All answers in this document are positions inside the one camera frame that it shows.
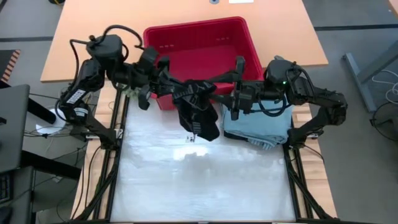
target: light blue cloth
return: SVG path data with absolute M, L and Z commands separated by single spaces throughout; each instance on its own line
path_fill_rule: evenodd
M 273 101 L 261 102 L 265 109 L 274 109 L 282 107 L 282 102 L 275 104 Z M 252 110 L 259 110 L 258 103 L 253 104 Z M 231 121 L 231 112 L 227 107 L 223 106 L 222 128 L 230 134 L 247 138 L 248 141 L 257 146 L 262 146 L 264 149 L 271 149 L 277 144 L 283 144 L 287 141 L 287 130 L 292 125 L 293 106 L 286 108 L 286 110 L 277 117 L 270 117 L 263 112 L 243 114 L 239 112 L 239 119 Z

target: red basket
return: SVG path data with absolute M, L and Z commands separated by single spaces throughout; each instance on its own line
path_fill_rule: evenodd
M 170 73 L 181 81 L 208 79 L 235 67 L 236 56 L 246 61 L 244 80 L 262 79 L 262 67 L 242 17 L 150 27 L 144 43 L 159 56 L 170 58 Z M 217 94 L 228 94 L 233 85 L 217 83 Z M 161 110 L 173 110 L 171 95 L 157 99 Z

